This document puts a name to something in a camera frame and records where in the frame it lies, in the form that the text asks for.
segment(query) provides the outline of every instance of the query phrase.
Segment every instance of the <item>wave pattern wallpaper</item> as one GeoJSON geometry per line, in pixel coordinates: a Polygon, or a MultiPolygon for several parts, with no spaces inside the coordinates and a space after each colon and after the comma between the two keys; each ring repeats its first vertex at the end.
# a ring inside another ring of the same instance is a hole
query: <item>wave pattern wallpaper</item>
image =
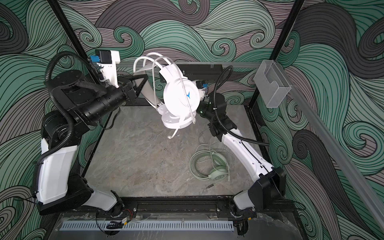
{"type": "MultiPolygon", "coordinates": [[[[55,224],[53,215],[41,217],[33,203],[15,197],[30,196],[41,120],[53,109],[44,72],[57,52],[74,52],[67,42],[46,0],[0,1],[0,239],[42,239],[55,224]]],[[[82,67],[63,58],[54,75],[82,67]]],[[[83,136],[73,172],[82,172],[100,134],[93,127],[83,136]]]]}
{"type": "MultiPolygon", "coordinates": [[[[305,6],[279,54],[292,83],[384,200],[384,1],[326,0],[305,6]]],[[[257,99],[257,123],[286,197],[311,240],[384,234],[288,94],[279,108],[257,99]]]]}
{"type": "MultiPolygon", "coordinates": [[[[122,61],[152,51],[174,61],[262,61],[270,57],[293,6],[293,1],[286,0],[59,2],[88,55],[95,48],[119,50],[122,61]]],[[[118,70],[132,74],[131,68],[118,70]]],[[[235,69],[218,92],[228,104],[248,103],[255,90],[255,73],[256,69],[235,69]]],[[[155,79],[156,93],[162,99],[165,84],[158,72],[155,79]]],[[[148,104],[143,98],[137,103],[148,104]]]]}

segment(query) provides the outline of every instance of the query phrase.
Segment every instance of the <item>white plastic mount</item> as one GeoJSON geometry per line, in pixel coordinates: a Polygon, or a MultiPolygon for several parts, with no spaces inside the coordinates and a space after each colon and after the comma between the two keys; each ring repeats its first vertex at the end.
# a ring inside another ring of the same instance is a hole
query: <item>white plastic mount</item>
{"type": "Polygon", "coordinates": [[[97,65],[102,67],[100,71],[103,74],[104,79],[106,79],[110,85],[113,85],[116,88],[118,88],[119,85],[118,85],[118,75],[116,70],[116,64],[120,63],[119,51],[111,50],[111,57],[112,57],[112,64],[97,63],[97,65]]]}

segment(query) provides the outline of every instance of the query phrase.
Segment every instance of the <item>blue connector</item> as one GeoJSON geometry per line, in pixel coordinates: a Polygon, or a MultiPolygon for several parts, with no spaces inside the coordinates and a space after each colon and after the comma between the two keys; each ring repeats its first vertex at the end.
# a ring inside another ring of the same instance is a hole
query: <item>blue connector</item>
{"type": "Polygon", "coordinates": [[[91,61],[94,63],[98,63],[98,62],[100,62],[100,58],[99,58],[99,56],[91,56],[91,61]]]}

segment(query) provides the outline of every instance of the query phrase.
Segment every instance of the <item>headphones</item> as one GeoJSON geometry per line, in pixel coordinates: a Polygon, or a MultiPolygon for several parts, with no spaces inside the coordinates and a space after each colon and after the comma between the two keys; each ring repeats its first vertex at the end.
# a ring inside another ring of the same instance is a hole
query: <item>headphones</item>
{"type": "Polygon", "coordinates": [[[200,150],[196,152],[194,155],[192,155],[190,161],[189,161],[189,169],[192,173],[192,175],[200,180],[221,180],[225,178],[228,175],[228,181],[229,181],[229,166],[227,159],[219,152],[215,150],[200,150]],[[200,163],[198,160],[203,158],[211,156],[211,159],[202,160],[200,162],[205,162],[207,160],[212,161],[213,168],[209,171],[208,176],[202,174],[199,172],[196,168],[196,164],[200,163]]]}

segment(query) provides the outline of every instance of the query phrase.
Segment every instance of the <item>white ventilation grille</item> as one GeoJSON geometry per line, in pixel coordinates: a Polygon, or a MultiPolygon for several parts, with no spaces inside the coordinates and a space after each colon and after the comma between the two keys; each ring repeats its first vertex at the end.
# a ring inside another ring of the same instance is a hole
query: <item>white ventilation grille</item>
{"type": "MultiPolygon", "coordinates": [[[[106,226],[110,221],[98,221],[101,229],[111,231],[106,226]]],[[[96,221],[64,221],[60,231],[95,231],[99,230],[96,221]]],[[[232,221],[201,220],[201,221],[157,221],[143,220],[129,222],[123,231],[233,231],[232,221]]]]}

